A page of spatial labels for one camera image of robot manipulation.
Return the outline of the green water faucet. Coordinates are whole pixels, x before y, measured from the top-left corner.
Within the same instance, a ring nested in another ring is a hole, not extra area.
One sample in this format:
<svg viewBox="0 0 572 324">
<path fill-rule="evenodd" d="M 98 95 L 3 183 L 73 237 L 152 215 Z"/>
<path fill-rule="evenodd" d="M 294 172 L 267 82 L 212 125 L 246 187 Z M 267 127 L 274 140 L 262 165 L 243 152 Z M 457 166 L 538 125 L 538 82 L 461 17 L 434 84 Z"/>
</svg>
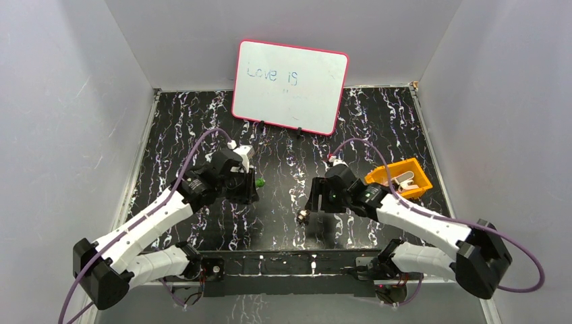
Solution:
<svg viewBox="0 0 572 324">
<path fill-rule="evenodd" d="M 255 185 L 256 185 L 257 188 L 263 187 L 263 186 L 265 185 L 264 179 L 258 178 L 258 179 L 255 181 Z"/>
</svg>

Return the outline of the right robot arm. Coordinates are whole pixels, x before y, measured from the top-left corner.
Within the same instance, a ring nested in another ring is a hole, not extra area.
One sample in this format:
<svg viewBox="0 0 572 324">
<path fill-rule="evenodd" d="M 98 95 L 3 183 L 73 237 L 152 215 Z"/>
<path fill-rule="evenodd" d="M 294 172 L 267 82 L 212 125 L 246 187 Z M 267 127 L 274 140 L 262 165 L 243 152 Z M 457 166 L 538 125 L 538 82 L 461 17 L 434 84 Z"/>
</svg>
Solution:
<svg viewBox="0 0 572 324">
<path fill-rule="evenodd" d="M 402 202 L 390 186 L 365 183 L 344 164 L 333 165 L 323 177 L 315 177 L 307 203 L 296 219 L 307 223 L 309 216 L 322 211 L 336 214 L 352 211 L 385 225 L 398 227 L 427 242 L 427 246 L 393 239 L 376 258 L 356 265 L 355 274 L 369 279 L 398 279 L 407 273 L 435 275 L 453 280 L 466 292 L 490 299 L 497 289 L 512 257 L 504 242 L 483 219 L 476 227 L 440 220 L 428 209 Z"/>
</svg>

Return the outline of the silver hex nut fitting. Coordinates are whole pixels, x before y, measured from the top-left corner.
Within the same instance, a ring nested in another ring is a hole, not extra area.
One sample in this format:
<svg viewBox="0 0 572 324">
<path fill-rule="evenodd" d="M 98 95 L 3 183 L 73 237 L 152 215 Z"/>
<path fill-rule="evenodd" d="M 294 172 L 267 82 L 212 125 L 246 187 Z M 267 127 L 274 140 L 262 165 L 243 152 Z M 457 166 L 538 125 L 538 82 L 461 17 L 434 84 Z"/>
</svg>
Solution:
<svg viewBox="0 0 572 324">
<path fill-rule="evenodd" d="M 310 214 L 306 210 L 299 211 L 296 215 L 295 220 L 300 225 L 307 225 L 309 224 Z"/>
</svg>

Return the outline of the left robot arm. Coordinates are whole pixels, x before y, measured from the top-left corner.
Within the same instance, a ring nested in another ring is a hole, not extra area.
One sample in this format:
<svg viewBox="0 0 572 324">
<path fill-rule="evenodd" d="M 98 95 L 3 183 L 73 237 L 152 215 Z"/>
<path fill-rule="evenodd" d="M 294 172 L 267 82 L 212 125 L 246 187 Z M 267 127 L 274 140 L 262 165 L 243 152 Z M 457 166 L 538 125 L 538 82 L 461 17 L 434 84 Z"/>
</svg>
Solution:
<svg viewBox="0 0 572 324">
<path fill-rule="evenodd" d="M 115 306 L 133 288 L 170 276 L 186 281 L 206 277 L 202 255 L 188 242 L 145 253 L 159 236 L 204 207 L 224 198 L 250 205 L 258 201 L 256 169 L 251 166 L 254 148 L 241 145 L 212 154 L 210 162 L 186 170 L 181 180 L 121 227 L 73 247 L 73 275 L 95 307 Z"/>
</svg>

